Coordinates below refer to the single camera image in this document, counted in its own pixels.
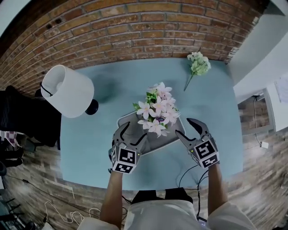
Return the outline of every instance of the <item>flower stem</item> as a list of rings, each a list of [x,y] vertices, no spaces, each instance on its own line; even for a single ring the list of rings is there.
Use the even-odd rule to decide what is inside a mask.
[[[193,75],[191,75],[191,77],[190,77],[190,79],[189,79],[189,81],[188,81],[188,83],[186,84],[186,86],[185,86],[185,88],[184,88],[184,92],[185,92],[185,90],[187,89],[187,86],[189,85],[189,83],[190,83],[190,80],[193,78]]]

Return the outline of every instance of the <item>forearm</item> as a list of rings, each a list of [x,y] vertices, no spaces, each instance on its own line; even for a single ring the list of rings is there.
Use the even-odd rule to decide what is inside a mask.
[[[111,172],[100,212],[100,220],[116,225],[119,229],[122,223],[122,178],[122,173]]]
[[[208,215],[228,201],[219,164],[209,167]]]

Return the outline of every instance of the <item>person's right arm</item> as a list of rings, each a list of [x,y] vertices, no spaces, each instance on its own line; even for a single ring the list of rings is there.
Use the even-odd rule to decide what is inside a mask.
[[[219,164],[209,167],[208,225],[212,230],[256,230],[249,218],[228,202]]]

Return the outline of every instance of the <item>checkered cloth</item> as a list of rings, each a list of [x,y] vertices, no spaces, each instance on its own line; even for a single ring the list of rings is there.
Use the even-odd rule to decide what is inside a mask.
[[[1,131],[2,139],[6,138],[13,147],[20,146],[16,140],[16,136],[17,133],[14,131]]]

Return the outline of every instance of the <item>power adapter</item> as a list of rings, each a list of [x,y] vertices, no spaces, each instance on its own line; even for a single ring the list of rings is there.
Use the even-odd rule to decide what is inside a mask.
[[[267,143],[267,142],[260,142],[260,147],[261,147],[261,148],[264,148],[264,149],[268,149],[269,143]]]

